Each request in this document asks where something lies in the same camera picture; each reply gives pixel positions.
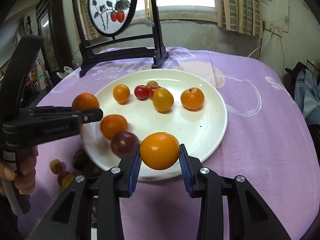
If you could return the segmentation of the person's left hand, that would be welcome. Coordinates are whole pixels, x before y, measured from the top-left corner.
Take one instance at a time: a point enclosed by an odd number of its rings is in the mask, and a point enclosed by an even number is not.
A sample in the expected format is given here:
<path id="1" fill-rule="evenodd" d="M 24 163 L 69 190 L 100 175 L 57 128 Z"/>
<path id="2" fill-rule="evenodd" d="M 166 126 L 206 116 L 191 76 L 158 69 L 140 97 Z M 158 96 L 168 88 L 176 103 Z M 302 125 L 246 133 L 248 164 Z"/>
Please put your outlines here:
<path id="1" fill-rule="evenodd" d="M 16 176 L 14 170 L 8 164 L 1 161 L 1 179 L 13 181 L 20 194 L 31 194 L 35 189 L 35 167 L 38 155 L 38 147 L 31 147 L 28 158 L 20 164 L 20 176 Z"/>

